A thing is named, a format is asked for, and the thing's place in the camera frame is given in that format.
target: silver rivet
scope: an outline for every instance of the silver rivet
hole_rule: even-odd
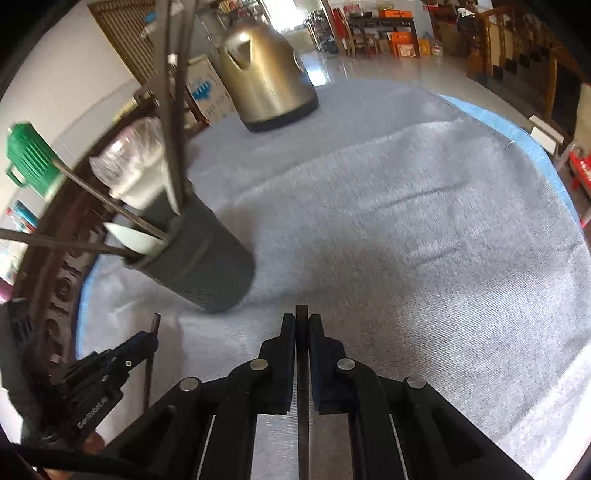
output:
[[[341,370],[353,370],[355,368],[355,362],[350,358],[341,358],[336,362],[336,366]]]
[[[190,392],[199,386],[199,380],[197,380],[195,377],[183,378],[178,386],[181,387],[181,390],[184,392]]]
[[[264,370],[268,366],[269,362],[267,362],[267,360],[265,360],[264,358],[255,358],[251,362],[251,368],[256,371]]]
[[[425,379],[420,375],[412,374],[410,377],[407,378],[408,386],[410,388],[420,389],[427,385]]]

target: blue sticker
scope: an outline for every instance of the blue sticker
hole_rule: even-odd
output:
[[[195,90],[191,92],[191,96],[196,100],[209,100],[209,93],[212,91],[211,82],[201,83]]]

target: wooden lattice screen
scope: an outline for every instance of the wooden lattice screen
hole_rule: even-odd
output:
[[[132,75],[143,85],[154,76],[153,47],[142,38],[144,18],[155,11],[155,0],[105,0],[88,9]]]

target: orange box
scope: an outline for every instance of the orange box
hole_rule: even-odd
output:
[[[378,16],[382,18],[395,18],[400,17],[400,12],[399,10],[393,10],[391,8],[380,8],[378,11]]]
[[[431,44],[426,38],[418,39],[418,50],[421,52],[421,57],[428,57],[431,54]]]
[[[410,32],[392,32],[390,37],[394,43],[412,43],[413,35]]]
[[[392,52],[392,55],[396,55],[398,57],[398,45],[400,45],[399,42],[395,42],[394,40],[390,40],[390,51]]]

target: black cable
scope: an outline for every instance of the black cable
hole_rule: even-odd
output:
[[[0,450],[13,451],[26,463],[36,467],[66,472],[116,475],[129,480],[163,480],[158,475],[137,468],[133,463],[105,455],[91,455],[73,450],[30,448],[16,443],[10,443],[8,447],[0,447]]]

